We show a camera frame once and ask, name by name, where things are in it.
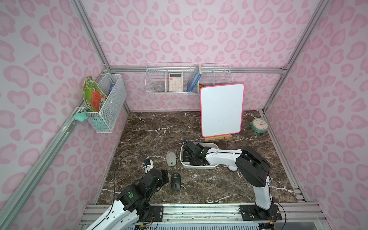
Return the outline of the black Lecoo computer mouse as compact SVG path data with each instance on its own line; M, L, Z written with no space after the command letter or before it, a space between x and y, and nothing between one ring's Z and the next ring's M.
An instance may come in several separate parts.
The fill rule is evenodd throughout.
M181 189L181 175L178 173L174 173L171 176L171 189L173 191L179 191Z

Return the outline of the black ribbed computer mouse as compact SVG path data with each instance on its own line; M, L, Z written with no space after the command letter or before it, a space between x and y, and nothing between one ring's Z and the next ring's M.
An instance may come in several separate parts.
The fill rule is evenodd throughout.
M182 162L184 165L195 165L196 157L192 154L184 153L182 156Z

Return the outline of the white plastic storage box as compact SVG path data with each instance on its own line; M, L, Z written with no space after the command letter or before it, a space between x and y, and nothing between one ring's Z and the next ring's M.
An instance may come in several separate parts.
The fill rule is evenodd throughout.
M184 140L180 147L179 160L186 169L215 169L219 164L206 160L208 153L218 150L214 143L200 143Z

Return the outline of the grey lilac computer mouse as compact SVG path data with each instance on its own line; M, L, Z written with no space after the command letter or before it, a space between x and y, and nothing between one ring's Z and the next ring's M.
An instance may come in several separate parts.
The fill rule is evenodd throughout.
M174 151L167 152L166 161L169 167L174 167L176 165L177 158Z

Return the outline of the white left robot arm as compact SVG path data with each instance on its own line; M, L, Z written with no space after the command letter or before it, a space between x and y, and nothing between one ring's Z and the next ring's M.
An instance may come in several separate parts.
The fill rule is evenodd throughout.
M163 206L153 207L149 200L167 183L167 170L151 169L141 179L125 187L113 204L87 229L125 230L135 224L146 228L155 222L161 222Z

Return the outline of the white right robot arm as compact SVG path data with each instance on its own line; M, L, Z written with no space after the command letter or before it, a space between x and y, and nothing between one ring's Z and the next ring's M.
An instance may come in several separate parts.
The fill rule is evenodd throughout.
M221 164L226 165L231 171L239 170L254 188L255 205L263 210L270 210L273 206L270 192L272 183L270 163L252 147L223 150L183 140L180 154L180 161L186 166L203 168Z

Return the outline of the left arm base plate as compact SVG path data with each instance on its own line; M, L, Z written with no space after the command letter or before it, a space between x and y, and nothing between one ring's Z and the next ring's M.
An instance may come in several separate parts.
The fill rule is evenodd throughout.
M149 206L143 209L139 215L139 222L151 222L153 219L156 222L163 221L164 206Z

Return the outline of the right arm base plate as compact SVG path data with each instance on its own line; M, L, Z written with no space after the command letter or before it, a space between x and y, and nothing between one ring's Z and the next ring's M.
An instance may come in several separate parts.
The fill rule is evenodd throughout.
M274 203L268 210L262 209L257 205L240 205L238 211L243 221L278 221L283 220L279 207Z

